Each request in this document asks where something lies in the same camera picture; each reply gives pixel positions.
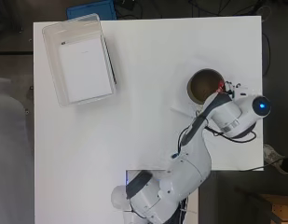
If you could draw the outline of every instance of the white card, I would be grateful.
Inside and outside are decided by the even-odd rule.
[[[59,53],[71,103],[112,93],[100,38],[62,44]]]

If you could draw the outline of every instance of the black cable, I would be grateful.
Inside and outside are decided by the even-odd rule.
[[[124,19],[125,20],[125,18],[126,17],[133,17],[134,19],[136,19],[136,20],[139,20],[139,18],[138,17],[136,17],[136,16],[133,16],[133,15],[125,15],[125,16],[119,16],[118,18],[121,18],[121,19]]]
[[[265,77],[267,75],[267,72],[271,66],[271,47],[270,47],[270,41],[268,40],[267,35],[265,35],[264,33],[262,34],[266,40],[267,40],[267,47],[268,47],[268,62],[267,62],[267,69],[265,71],[265,73],[263,74],[263,77]]]
[[[122,13],[120,13],[118,10],[116,10],[115,9],[115,12],[116,12],[116,14],[118,14],[118,18],[121,18],[121,19],[124,19],[125,20],[125,18],[126,17],[133,17],[133,18],[135,18],[136,20],[139,20],[138,19],[138,17],[136,17],[136,16],[134,16],[134,15],[122,15]]]
[[[250,7],[254,7],[254,5],[245,7],[245,8],[243,8],[243,9],[237,11],[233,16],[236,16],[239,12],[242,12],[242,11],[244,11],[244,10],[250,8]]]
[[[259,167],[255,167],[255,168],[252,168],[252,169],[249,169],[249,170],[242,170],[242,171],[240,171],[240,172],[249,172],[249,171],[257,170],[257,169],[260,169],[260,168],[264,168],[264,167],[267,167],[267,166],[269,166],[269,165],[273,165],[274,163],[276,163],[276,162],[278,162],[278,161],[280,161],[280,160],[284,160],[284,159],[287,159],[287,158],[280,158],[280,159],[275,160],[275,161],[272,162],[272,163],[268,163],[268,164],[266,164],[266,165],[259,166]]]
[[[225,8],[228,6],[228,4],[230,3],[230,1],[231,1],[231,0],[228,0],[228,1],[226,2],[226,4],[223,6],[223,8],[221,8],[221,9],[219,10],[218,15],[220,15],[220,13],[221,13],[223,10],[225,10]]]
[[[191,5],[191,17],[193,18],[193,5]]]
[[[137,212],[135,212],[135,210],[133,209],[133,206],[130,202],[130,207],[131,207],[131,211],[124,211],[124,212],[131,212],[131,213],[135,213],[138,217],[142,218],[142,219],[146,219],[146,217],[142,217],[140,216]]]
[[[227,139],[228,141],[231,141],[231,142],[234,142],[234,143],[249,143],[249,142],[253,141],[256,138],[256,133],[255,132],[251,132],[254,135],[254,137],[252,137],[251,139],[244,140],[244,141],[238,141],[238,140],[235,140],[235,139],[232,139],[232,138],[229,138],[229,137],[225,136],[223,133],[217,132],[216,130],[210,128],[209,126],[205,127],[205,130],[209,131],[214,136],[222,136],[225,139]]]
[[[141,16],[140,18],[142,19],[143,18],[143,15],[144,15],[144,10],[143,10],[143,6],[142,4],[140,4],[138,1],[134,1],[135,4],[137,4],[139,6],[139,8],[141,9]]]
[[[211,11],[208,11],[208,10],[206,10],[206,9],[203,9],[203,8],[199,7],[198,4],[193,3],[193,0],[188,0],[188,3],[191,4],[192,6],[196,7],[196,8],[197,8],[198,10],[200,10],[200,11],[206,12],[206,13],[211,14],[211,15],[214,15],[214,16],[218,16],[218,14],[216,14],[216,13],[213,13],[213,12],[211,12]]]
[[[220,13],[220,8],[221,8],[221,6],[222,6],[222,2],[223,2],[223,0],[220,0],[220,1],[219,1],[218,15],[219,15],[219,13]]]
[[[186,127],[185,129],[183,129],[183,130],[181,131],[181,133],[179,134],[179,138],[178,138],[178,155],[179,155],[180,152],[181,152],[181,137],[183,136],[183,133],[188,130],[188,128],[189,128],[189,126]]]

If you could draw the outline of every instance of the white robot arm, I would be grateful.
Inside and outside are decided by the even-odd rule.
[[[270,111],[264,96],[251,96],[233,102],[221,92],[212,94],[202,112],[189,125],[182,136],[178,157],[159,181],[151,173],[141,171],[122,191],[122,201],[130,207],[117,207],[124,211],[126,224],[179,223],[180,202],[186,199],[211,171],[211,157],[205,146],[202,131],[212,119],[225,136],[241,138],[248,134],[258,119]],[[119,190],[114,190],[112,202],[117,202]]]

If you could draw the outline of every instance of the white tabletop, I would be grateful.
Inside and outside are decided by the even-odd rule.
[[[35,221],[122,223],[110,203],[125,170],[166,169],[191,121],[171,110],[178,88],[209,66],[246,91],[262,92],[260,17],[102,21],[117,95],[60,108],[43,27],[34,24]],[[257,138],[233,144],[205,133],[215,170],[263,163]]]

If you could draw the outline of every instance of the clear plastic box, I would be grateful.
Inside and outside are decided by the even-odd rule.
[[[97,14],[45,27],[43,37],[60,106],[88,103],[116,93]]]

